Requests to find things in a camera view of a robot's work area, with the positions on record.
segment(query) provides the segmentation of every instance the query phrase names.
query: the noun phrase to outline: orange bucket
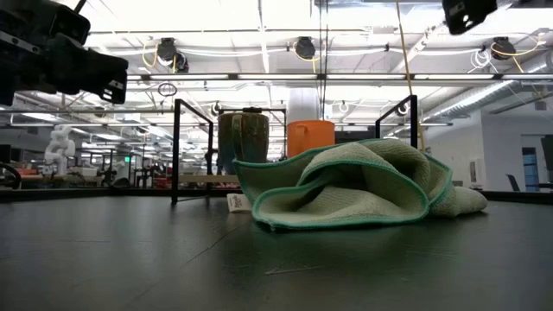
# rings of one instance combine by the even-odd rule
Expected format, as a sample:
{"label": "orange bucket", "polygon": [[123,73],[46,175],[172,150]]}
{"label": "orange bucket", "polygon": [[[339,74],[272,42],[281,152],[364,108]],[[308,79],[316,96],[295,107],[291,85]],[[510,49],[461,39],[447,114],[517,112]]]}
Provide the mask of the orange bucket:
{"label": "orange bucket", "polygon": [[305,120],[288,124],[288,158],[309,149],[330,145],[334,145],[334,123]]}

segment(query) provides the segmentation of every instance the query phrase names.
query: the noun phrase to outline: paper tag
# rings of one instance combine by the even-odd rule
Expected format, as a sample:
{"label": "paper tag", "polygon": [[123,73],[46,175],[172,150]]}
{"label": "paper tag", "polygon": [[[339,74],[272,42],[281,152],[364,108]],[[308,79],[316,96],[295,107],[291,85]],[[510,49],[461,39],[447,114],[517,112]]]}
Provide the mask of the paper tag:
{"label": "paper tag", "polygon": [[251,212],[251,204],[248,198],[243,194],[227,194],[228,210],[235,212]]}

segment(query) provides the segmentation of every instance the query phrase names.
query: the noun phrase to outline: fluorescent light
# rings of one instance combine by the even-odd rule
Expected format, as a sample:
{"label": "fluorescent light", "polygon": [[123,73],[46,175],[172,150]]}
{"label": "fluorescent light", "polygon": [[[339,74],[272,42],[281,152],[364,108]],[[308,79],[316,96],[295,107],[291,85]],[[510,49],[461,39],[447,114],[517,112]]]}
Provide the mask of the fluorescent light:
{"label": "fluorescent light", "polygon": [[405,79],[404,74],[328,74],[328,79]]}
{"label": "fluorescent light", "polygon": [[149,124],[107,124],[109,127],[125,127],[125,126],[145,126]]}
{"label": "fluorescent light", "polygon": [[504,74],[504,79],[553,79],[553,74]]}
{"label": "fluorescent light", "polygon": [[59,119],[49,113],[40,113],[40,112],[28,112],[22,114],[25,117],[33,117],[35,119],[44,120],[44,121],[58,121]]}
{"label": "fluorescent light", "polygon": [[103,124],[63,124],[71,127],[100,127],[104,126]]}
{"label": "fluorescent light", "polygon": [[443,124],[437,124],[437,123],[421,123],[421,126],[451,126],[452,123],[443,123]]}
{"label": "fluorescent light", "polygon": [[238,79],[317,79],[316,74],[239,74]]}
{"label": "fluorescent light", "polygon": [[14,127],[54,127],[53,124],[9,124]]}
{"label": "fluorescent light", "polygon": [[228,74],[155,74],[149,76],[151,80],[213,80],[228,79]]}
{"label": "fluorescent light", "polygon": [[107,139],[107,140],[119,140],[119,139],[123,139],[122,137],[120,136],[117,136],[117,135],[112,135],[112,134],[94,134],[100,138],[104,138],[104,139]]}
{"label": "fluorescent light", "polygon": [[73,131],[76,131],[77,133],[80,133],[80,134],[85,134],[85,135],[90,134],[90,133],[88,133],[88,132],[85,132],[85,131],[79,130],[79,129],[72,129],[72,130],[73,130]]}
{"label": "fluorescent light", "polygon": [[493,74],[415,74],[415,79],[491,79]]}

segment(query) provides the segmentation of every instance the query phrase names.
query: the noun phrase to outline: black table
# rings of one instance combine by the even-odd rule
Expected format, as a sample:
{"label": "black table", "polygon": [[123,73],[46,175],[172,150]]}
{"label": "black table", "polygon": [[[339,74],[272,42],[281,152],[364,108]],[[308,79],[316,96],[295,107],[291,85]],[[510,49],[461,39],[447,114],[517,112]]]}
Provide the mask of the black table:
{"label": "black table", "polygon": [[539,186],[540,188],[553,189],[553,183],[550,183],[550,182],[539,183],[538,186]]}
{"label": "black table", "polygon": [[271,232],[226,202],[0,205],[2,310],[551,310],[553,206]]}

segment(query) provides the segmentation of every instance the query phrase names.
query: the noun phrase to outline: black metal stand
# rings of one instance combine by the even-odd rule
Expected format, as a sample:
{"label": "black metal stand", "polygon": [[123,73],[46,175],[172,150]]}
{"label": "black metal stand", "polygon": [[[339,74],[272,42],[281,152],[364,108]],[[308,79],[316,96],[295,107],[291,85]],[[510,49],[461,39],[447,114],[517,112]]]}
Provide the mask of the black metal stand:
{"label": "black metal stand", "polygon": [[416,95],[410,95],[406,98],[404,98],[402,101],[400,101],[397,105],[393,106],[390,110],[388,110],[382,117],[380,117],[377,122],[375,123],[375,137],[380,137],[380,123],[390,116],[394,111],[399,109],[400,107],[404,106],[407,103],[410,103],[410,142],[411,146],[413,148],[417,148],[418,145],[418,127],[417,127],[417,117],[418,117],[418,100]]}
{"label": "black metal stand", "polygon": [[[206,116],[204,116],[201,112],[195,110],[193,106],[191,106],[189,103],[185,102],[182,99],[176,99],[175,100],[175,115],[174,115],[174,124],[173,124],[173,174],[171,176],[171,205],[176,205],[177,202],[181,201],[179,200],[179,139],[181,136],[181,105],[184,105],[187,109],[189,109],[193,114],[196,116],[202,118],[204,121],[206,121],[209,124],[209,131],[208,135],[209,138],[207,139],[207,154],[206,154],[206,161],[207,161],[207,174],[213,175],[212,171],[212,158],[213,158],[213,122]],[[207,198],[207,203],[209,204],[209,193],[211,191],[211,184],[206,184],[207,189],[207,195],[204,196]],[[183,200],[193,200],[193,199],[199,199],[199,198],[187,198]]]}

